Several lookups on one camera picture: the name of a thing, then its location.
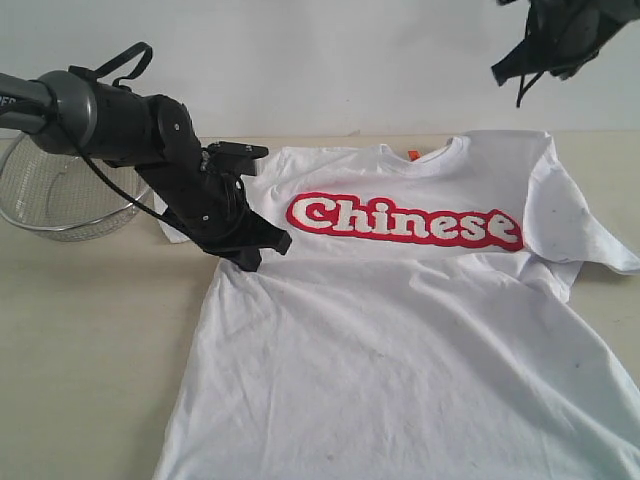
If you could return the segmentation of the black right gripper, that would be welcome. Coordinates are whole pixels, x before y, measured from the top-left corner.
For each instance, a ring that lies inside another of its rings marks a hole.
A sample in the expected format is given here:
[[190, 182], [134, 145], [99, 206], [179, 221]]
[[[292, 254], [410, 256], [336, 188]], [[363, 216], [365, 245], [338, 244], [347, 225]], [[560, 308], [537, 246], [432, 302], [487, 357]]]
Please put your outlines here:
[[637, 1], [532, 1], [530, 36], [494, 64], [491, 72], [499, 87], [531, 74], [573, 75], [638, 19]]

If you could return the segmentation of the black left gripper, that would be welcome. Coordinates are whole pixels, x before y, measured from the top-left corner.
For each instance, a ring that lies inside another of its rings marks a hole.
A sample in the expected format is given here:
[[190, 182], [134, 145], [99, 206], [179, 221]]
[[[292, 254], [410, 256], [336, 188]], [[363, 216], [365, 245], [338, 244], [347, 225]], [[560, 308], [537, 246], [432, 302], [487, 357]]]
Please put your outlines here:
[[[287, 254], [291, 236], [250, 211], [244, 183], [238, 175], [227, 172], [208, 175], [205, 185], [213, 188], [213, 192], [204, 196], [205, 210], [188, 215], [187, 208], [183, 207], [183, 217], [180, 217], [171, 207], [166, 207], [164, 220], [172, 228], [205, 253], [229, 260], [245, 272], [258, 270], [262, 262], [261, 248]], [[247, 219], [248, 245], [237, 245]]]

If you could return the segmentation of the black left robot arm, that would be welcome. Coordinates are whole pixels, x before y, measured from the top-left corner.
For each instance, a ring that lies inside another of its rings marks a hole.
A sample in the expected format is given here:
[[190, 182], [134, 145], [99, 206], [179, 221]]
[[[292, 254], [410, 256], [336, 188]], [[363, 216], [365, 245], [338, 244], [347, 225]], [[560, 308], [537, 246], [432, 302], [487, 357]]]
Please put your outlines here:
[[254, 212], [243, 176], [257, 173], [267, 148], [217, 141], [203, 146], [187, 108], [165, 95], [140, 96], [75, 72], [36, 80], [1, 77], [1, 126], [30, 135], [47, 153], [131, 167], [166, 204], [158, 220], [204, 252], [244, 271], [264, 249], [284, 255], [290, 235]]

